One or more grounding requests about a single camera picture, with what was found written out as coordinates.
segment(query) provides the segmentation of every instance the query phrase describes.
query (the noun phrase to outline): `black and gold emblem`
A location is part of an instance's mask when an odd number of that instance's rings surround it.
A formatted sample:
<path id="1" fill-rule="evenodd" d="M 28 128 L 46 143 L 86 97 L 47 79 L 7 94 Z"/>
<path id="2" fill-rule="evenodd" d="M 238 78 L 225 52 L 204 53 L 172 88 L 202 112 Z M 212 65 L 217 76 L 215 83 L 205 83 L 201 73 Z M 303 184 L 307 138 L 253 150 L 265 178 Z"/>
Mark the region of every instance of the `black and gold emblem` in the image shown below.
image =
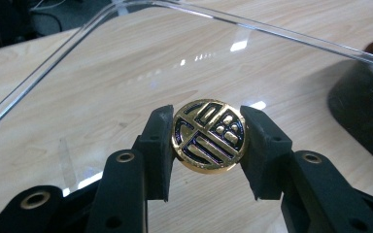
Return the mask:
<path id="1" fill-rule="evenodd" d="M 174 116 L 172 145 L 187 168 L 204 174 L 228 171 L 248 143 L 244 118 L 218 100 L 186 104 Z"/>

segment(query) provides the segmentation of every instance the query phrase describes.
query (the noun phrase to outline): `gold rim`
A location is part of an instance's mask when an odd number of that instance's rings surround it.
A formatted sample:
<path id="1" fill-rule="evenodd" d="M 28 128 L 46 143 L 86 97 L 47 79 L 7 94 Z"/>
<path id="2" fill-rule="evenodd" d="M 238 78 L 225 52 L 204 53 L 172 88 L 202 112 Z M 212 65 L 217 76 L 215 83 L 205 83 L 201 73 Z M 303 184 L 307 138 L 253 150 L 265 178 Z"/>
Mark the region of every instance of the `gold rim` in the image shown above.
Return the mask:
<path id="1" fill-rule="evenodd" d="M 245 119 L 219 100 L 193 101 L 174 116 L 172 145 L 182 163 L 195 172 L 230 170 L 244 155 L 247 144 Z"/>

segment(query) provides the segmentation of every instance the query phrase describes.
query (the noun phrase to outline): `clear plastic edge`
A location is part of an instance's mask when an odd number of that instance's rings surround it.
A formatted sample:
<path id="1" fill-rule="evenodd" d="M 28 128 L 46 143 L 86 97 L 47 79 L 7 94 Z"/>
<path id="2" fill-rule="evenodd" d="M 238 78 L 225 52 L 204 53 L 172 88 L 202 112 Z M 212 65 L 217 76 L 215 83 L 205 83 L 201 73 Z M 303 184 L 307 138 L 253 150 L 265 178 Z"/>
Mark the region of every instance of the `clear plastic edge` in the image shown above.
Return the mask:
<path id="1" fill-rule="evenodd" d="M 102 21 L 115 14 L 118 8 L 128 8 L 133 6 L 164 7 L 180 12 L 208 17 L 226 23 L 235 24 L 250 30 L 270 34 L 294 41 L 309 47 L 336 53 L 354 60 L 362 61 L 373 65 L 373 54 L 361 50 L 352 49 L 346 46 L 331 43 L 318 38 L 306 36 L 297 32 L 289 31 L 280 27 L 266 23 L 250 20 L 244 17 L 214 11 L 207 8 L 197 7 L 186 3 L 172 1 L 121 1 L 105 7 L 89 23 L 81 27 L 62 46 L 60 46 L 51 56 L 49 56 L 38 68 L 36 68 L 23 82 L 21 82 L 7 97 L 0 102 L 0 120 L 17 104 L 29 91 L 31 91 L 71 50 L 73 50 L 93 29 L 102 24 Z"/>

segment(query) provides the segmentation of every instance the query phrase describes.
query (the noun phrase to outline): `dark floor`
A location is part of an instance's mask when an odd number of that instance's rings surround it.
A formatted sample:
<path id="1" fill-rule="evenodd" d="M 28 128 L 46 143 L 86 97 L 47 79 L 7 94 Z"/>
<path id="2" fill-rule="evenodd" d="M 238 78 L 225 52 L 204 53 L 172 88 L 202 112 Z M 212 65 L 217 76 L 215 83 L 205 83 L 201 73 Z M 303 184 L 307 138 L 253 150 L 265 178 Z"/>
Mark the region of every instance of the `dark floor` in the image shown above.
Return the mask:
<path id="1" fill-rule="evenodd" d="M 45 0 L 34 9 L 39 2 L 33 0 L 30 6 L 33 25 L 41 36 L 80 27 L 111 4 L 111 0 Z"/>

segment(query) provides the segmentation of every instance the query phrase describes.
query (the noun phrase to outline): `screw hole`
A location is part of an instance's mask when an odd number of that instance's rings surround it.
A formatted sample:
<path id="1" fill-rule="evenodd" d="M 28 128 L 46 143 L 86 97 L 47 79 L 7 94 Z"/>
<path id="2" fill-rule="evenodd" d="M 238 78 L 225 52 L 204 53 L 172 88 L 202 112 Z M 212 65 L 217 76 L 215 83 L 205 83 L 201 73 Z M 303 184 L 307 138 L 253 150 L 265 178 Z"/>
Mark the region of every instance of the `screw hole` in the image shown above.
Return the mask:
<path id="1" fill-rule="evenodd" d="M 357 230 L 360 230 L 360 231 L 367 231 L 368 230 L 368 227 L 366 226 L 366 224 L 361 221 L 360 219 L 357 219 L 357 218 L 350 218 L 350 225 L 357 229 Z"/>
<path id="2" fill-rule="evenodd" d="M 51 194 L 46 191 L 37 191 L 25 197 L 21 202 L 20 206 L 24 210 L 31 210 L 44 205 L 50 200 Z"/>
<path id="3" fill-rule="evenodd" d="M 133 153 L 122 153 L 117 156 L 117 162 L 129 162 L 134 159 L 135 155 Z"/>
<path id="4" fill-rule="evenodd" d="M 121 224 L 122 224 L 122 222 L 120 222 L 120 220 L 117 216 L 111 216 L 105 222 L 105 225 L 110 229 L 118 228 L 118 227 L 120 227 Z"/>
<path id="5" fill-rule="evenodd" d="M 302 155 L 302 157 L 307 162 L 310 162 L 310 163 L 322 163 L 322 160 L 314 154 L 306 153 L 306 154 Z"/>

